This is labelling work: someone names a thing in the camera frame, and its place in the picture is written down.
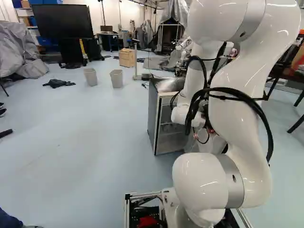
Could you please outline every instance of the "white wall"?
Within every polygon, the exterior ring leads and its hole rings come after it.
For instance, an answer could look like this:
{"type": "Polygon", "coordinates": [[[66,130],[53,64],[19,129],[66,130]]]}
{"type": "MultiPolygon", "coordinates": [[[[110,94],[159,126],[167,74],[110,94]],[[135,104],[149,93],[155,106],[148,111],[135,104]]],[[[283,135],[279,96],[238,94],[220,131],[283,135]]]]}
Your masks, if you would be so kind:
{"type": "Polygon", "coordinates": [[[18,22],[12,0],[0,0],[0,19],[18,22]]]}
{"type": "MultiPolygon", "coordinates": [[[[119,24],[119,0],[104,0],[104,17],[106,25],[112,25],[114,31],[118,31],[119,24]]],[[[100,2],[97,0],[63,0],[64,4],[82,4],[87,5],[90,8],[91,21],[93,26],[93,32],[100,32],[100,26],[104,25],[104,20],[101,14],[100,2]]],[[[143,9],[137,3],[122,0],[120,3],[120,12],[122,19],[123,30],[130,30],[130,20],[135,21],[136,27],[139,27],[143,23],[143,9]]],[[[159,22],[161,18],[162,10],[157,10],[156,22],[159,22]]],[[[150,19],[150,8],[146,10],[146,19],[150,19]]],[[[154,28],[155,15],[152,10],[152,27],[154,28]]]]}

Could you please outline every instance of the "wooden box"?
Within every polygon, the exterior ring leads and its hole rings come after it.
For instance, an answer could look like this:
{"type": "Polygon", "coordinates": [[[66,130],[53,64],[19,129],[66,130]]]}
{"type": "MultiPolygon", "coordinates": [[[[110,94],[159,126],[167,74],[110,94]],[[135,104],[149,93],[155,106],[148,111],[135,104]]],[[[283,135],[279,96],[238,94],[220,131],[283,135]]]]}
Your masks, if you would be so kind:
{"type": "Polygon", "coordinates": [[[21,23],[26,24],[26,26],[30,26],[28,17],[19,17],[21,23]]]}
{"type": "Polygon", "coordinates": [[[119,65],[125,67],[135,66],[134,50],[123,48],[119,51],[119,65]]]}
{"type": "Polygon", "coordinates": [[[22,8],[30,8],[29,2],[28,1],[21,1],[21,6],[22,8]]]}

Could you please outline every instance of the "chair leg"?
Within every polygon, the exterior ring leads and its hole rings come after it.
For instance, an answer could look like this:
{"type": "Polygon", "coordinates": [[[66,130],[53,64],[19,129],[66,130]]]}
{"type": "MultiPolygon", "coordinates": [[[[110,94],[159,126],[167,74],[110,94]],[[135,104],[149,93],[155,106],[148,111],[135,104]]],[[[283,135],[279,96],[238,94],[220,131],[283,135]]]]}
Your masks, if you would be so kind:
{"type": "Polygon", "coordinates": [[[6,96],[10,96],[10,95],[8,94],[8,92],[6,92],[6,90],[5,90],[4,86],[2,85],[2,83],[1,83],[1,82],[0,82],[0,86],[2,87],[2,89],[3,89],[3,91],[5,92],[6,96]]]}
{"type": "Polygon", "coordinates": [[[297,129],[298,126],[301,125],[301,123],[304,122],[304,115],[287,131],[288,133],[292,133],[295,129],[297,129]]]}
{"type": "Polygon", "coordinates": [[[275,88],[277,82],[279,81],[279,79],[280,79],[280,77],[276,77],[275,80],[274,80],[274,82],[273,82],[273,84],[271,85],[270,90],[269,90],[269,92],[268,92],[268,94],[266,96],[266,100],[267,101],[269,100],[270,95],[271,95],[272,91],[274,90],[274,88],[275,88]]]}
{"type": "Polygon", "coordinates": [[[304,90],[302,91],[302,93],[300,94],[299,98],[295,102],[294,107],[297,107],[300,104],[300,102],[302,101],[303,97],[304,97],[304,90]]]}

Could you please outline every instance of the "gray tarp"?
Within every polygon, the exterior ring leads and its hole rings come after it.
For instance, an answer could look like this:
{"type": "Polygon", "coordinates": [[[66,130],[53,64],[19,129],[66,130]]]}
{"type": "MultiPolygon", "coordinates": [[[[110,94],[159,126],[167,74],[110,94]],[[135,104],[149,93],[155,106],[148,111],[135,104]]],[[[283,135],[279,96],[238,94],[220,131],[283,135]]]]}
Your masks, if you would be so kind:
{"type": "Polygon", "coordinates": [[[178,21],[184,28],[187,27],[187,18],[189,12],[190,0],[169,0],[164,7],[160,24],[173,18],[178,21]]]}
{"type": "Polygon", "coordinates": [[[167,70],[174,71],[176,62],[181,59],[181,51],[173,50],[170,56],[150,57],[146,58],[143,63],[143,68],[150,70],[167,70]]]}
{"type": "Polygon", "coordinates": [[[24,23],[0,20],[0,77],[38,78],[48,72],[24,23]]]}

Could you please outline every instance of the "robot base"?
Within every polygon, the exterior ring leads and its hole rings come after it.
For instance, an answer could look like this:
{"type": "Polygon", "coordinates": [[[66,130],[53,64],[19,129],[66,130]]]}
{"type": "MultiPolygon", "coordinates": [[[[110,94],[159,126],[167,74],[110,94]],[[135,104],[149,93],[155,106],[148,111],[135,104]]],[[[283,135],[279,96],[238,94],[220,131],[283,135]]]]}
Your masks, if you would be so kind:
{"type": "MultiPolygon", "coordinates": [[[[165,225],[156,227],[168,228],[200,228],[189,218],[186,210],[180,205],[174,188],[163,189],[161,192],[148,194],[126,194],[124,202],[124,228],[136,228],[142,216],[156,217],[164,221],[165,225]],[[146,199],[159,198],[158,206],[151,207],[143,213],[141,210],[133,209],[134,203],[146,199]]],[[[224,218],[215,228],[252,228],[245,214],[240,210],[226,209],[224,218]]]]}

